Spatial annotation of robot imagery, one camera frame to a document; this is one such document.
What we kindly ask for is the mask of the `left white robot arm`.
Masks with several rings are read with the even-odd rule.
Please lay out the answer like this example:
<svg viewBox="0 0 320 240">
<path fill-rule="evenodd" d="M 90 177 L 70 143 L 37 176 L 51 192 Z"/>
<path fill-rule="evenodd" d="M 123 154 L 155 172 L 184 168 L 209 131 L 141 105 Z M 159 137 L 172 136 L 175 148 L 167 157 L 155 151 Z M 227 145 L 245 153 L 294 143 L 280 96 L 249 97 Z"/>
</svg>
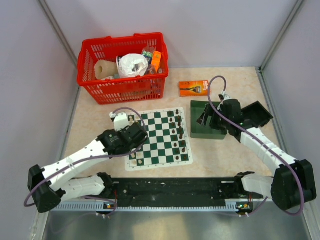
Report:
<svg viewBox="0 0 320 240">
<path fill-rule="evenodd" d="M 148 133 L 143 119 L 131 122 L 124 112 L 111 116 L 114 128 L 105 130 L 81 150 L 51 165 L 36 164 L 28 170 L 26 208 L 35 206 L 39 213 L 46 213 L 64 201 L 86 196 L 106 199 L 113 194 L 108 174 L 86 178 L 78 178 L 78 174 L 112 158 L 136 153 L 148 139 Z"/>
</svg>

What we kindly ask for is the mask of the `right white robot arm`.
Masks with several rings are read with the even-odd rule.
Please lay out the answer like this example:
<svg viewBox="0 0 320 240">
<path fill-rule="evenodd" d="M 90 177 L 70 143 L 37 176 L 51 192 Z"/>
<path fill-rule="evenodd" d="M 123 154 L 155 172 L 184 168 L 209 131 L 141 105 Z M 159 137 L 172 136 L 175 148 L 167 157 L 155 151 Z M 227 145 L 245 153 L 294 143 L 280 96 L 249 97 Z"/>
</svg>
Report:
<svg viewBox="0 0 320 240">
<path fill-rule="evenodd" d="M 287 154 L 265 136 L 261 128 L 272 119 L 273 116 L 259 101 L 241 107 L 237 99 L 224 97 L 218 106 L 206 102 L 196 122 L 233 136 L 272 173 L 271 176 L 254 172 L 238 174 L 239 182 L 233 185 L 237 197 L 245 198 L 250 193 L 257 193 L 272 199 L 283 211 L 303 207 L 304 203 L 317 198 L 313 166 L 306 159 L 297 160 Z"/>
</svg>

